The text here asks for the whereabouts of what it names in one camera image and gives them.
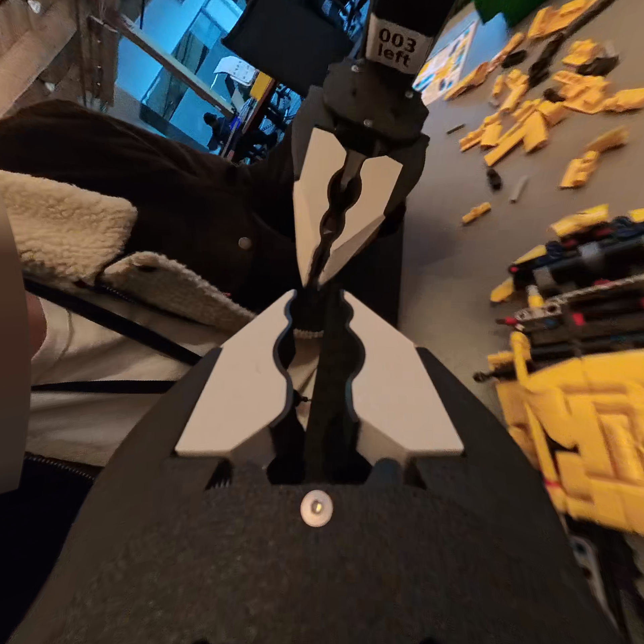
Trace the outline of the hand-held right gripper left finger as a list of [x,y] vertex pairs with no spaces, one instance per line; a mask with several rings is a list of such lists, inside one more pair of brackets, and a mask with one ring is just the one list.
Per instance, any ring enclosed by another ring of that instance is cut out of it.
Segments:
[[276,458],[302,449],[288,368],[296,355],[289,290],[221,347],[175,446],[181,457]]

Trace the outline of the person's brown fleece-lined jacket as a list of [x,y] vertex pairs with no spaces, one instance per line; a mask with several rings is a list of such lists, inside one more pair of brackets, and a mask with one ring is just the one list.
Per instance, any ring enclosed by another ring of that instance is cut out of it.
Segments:
[[[1,121],[1,199],[6,205],[26,285],[32,357],[46,334],[39,298],[114,331],[188,371],[201,355],[131,319],[91,302],[92,296],[122,300],[160,315],[210,326],[227,339],[285,291],[300,285],[295,261],[290,144],[268,160],[247,167],[198,153],[119,119],[65,101],[43,102]],[[212,348],[208,356],[220,346]],[[161,602],[130,601],[148,625],[133,627],[143,643],[161,619],[172,627],[168,643],[400,643],[386,585],[367,554],[343,545],[339,570],[315,573],[309,588],[289,581],[283,551],[263,566],[272,580],[260,584],[224,578],[215,555],[229,568],[248,573],[260,553],[241,545],[215,547],[230,538],[225,519],[248,519],[232,510],[200,524],[182,519],[179,502],[195,504],[229,465],[221,457],[181,457],[172,421],[187,413],[185,396],[162,397],[148,383],[103,380],[32,385],[35,391],[158,395],[103,466],[43,457],[27,451],[26,473],[17,491],[1,501],[1,642],[96,643],[108,624],[97,585],[106,550],[116,552],[111,575],[120,584],[125,541],[154,542],[146,559],[157,573],[170,566],[170,540],[153,535],[162,516],[168,535],[177,534],[180,572],[156,587],[153,599],[174,593],[183,625]]]

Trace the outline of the pile of yellow brick parts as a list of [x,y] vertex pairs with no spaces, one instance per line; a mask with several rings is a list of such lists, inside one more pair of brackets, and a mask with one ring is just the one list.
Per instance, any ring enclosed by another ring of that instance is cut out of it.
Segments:
[[642,183],[643,2],[551,2],[519,32],[511,53],[527,48],[526,61],[486,61],[482,85],[462,81],[435,109],[448,125],[471,117],[459,142],[445,135],[440,184],[472,201],[487,171],[508,190],[528,174],[534,202],[572,202]]

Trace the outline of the green plastic bin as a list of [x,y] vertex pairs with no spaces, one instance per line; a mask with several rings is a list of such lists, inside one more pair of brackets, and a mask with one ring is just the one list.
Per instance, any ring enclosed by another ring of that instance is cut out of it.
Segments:
[[516,26],[544,3],[545,1],[473,1],[482,24],[502,14],[508,27]]

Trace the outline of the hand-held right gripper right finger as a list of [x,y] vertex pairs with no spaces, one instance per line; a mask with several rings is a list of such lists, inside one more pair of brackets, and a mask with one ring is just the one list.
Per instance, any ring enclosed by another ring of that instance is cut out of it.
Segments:
[[358,454],[367,461],[461,455],[463,442],[416,345],[349,292],[342,298],[362,350],[348,382]]

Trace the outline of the colourful sticker sheet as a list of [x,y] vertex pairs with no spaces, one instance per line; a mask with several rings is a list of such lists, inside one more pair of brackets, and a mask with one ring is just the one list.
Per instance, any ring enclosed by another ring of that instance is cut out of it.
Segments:
[[448,91],[459,84],[479,22],[479,18],[471,19],[457,35],[425,61],[413,84],[425,107],[443,99]]

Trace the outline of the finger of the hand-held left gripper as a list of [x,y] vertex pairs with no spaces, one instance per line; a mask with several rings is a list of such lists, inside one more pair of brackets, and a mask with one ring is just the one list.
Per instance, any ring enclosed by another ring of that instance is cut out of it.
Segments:
[[391,157],[368,158],[360,170],[358,200],[344,215],[344,227],[330,246],[318,284],[325,285],[366,245],[384,221],[384,211],[403,165]]
[[294,182],[293,205],[296,258],[302,285],[321,288],[339,268],[327,269],[329,260],[343,266],[348,258],[339,248],[348,239],[344,213],[330,201],[330,184],[342,173],[346,150],[335,135],[312,129],[300,177]]

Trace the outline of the black monitor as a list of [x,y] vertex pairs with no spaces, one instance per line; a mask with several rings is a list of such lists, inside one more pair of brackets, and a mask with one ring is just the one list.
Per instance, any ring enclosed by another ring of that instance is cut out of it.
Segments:
[[321,87],[329,66],[347,58],[354,46],[307,1],[248,1],[221,43],[302,98],[310,87]]

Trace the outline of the dark grey cone-shaped piece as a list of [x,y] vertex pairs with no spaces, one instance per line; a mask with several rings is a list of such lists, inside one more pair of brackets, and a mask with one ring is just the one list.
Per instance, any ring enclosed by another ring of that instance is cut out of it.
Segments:
[[302,288],[296,292],[290,305],[294,337],[313,340],[322,337],[327,307],[326,288]]

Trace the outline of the person's white shirt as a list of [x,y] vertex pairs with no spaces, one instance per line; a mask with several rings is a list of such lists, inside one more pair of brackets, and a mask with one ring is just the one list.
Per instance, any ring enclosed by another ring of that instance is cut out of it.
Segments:
[[[103,380],[176,381],[188,366],[157,354],[55,303],[39,298],[46,334],[31,359],[33,385]],[[201,356],[227,339],[210,326],[160,315],[109,297],[91,302],[131,319]],[[43,457],[105,465],[157,394],[35,391],[27,451]]]

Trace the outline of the yellow toy brick car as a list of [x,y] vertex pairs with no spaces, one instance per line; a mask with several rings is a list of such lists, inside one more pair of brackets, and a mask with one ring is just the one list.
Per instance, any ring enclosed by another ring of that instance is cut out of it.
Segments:
[[643,209],[607,204],[550,226],[490,295],[525,307],[497,319],[487,357],[508,433],[543,479],[595,599],[643,642]]

